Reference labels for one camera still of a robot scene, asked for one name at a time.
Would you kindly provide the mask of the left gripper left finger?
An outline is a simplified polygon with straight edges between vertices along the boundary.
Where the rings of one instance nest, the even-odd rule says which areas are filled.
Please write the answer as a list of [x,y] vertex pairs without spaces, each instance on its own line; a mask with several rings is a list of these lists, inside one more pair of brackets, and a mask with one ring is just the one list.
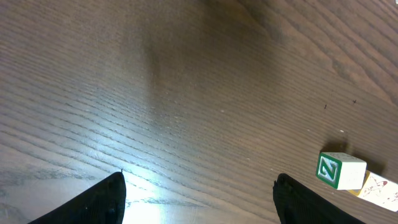
[[125,206],[124,176],[115,172],[29,224],[122,224]]

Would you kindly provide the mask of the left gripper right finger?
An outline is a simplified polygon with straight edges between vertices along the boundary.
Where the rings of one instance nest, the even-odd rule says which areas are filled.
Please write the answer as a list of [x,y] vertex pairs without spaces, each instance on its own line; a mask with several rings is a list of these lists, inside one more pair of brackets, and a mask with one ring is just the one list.
[[363,224],[285,173],[274,181],[273,200],[281,224]]

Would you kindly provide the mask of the white block green Z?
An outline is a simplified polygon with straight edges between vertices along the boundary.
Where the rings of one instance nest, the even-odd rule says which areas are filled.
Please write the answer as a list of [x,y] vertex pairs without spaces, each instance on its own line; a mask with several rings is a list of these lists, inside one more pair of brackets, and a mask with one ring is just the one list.
[[336,190],[358,190],[363,186],[367,162],[343,152],[321,152],[315,175]]

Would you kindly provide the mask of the white block soccer ball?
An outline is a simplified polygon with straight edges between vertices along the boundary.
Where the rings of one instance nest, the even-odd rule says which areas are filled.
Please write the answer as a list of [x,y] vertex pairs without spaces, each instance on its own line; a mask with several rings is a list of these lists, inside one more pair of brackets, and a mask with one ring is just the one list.
[[397,212],[397,184],[369,170],[366,171],[363,187],[348,192],[382,208]]

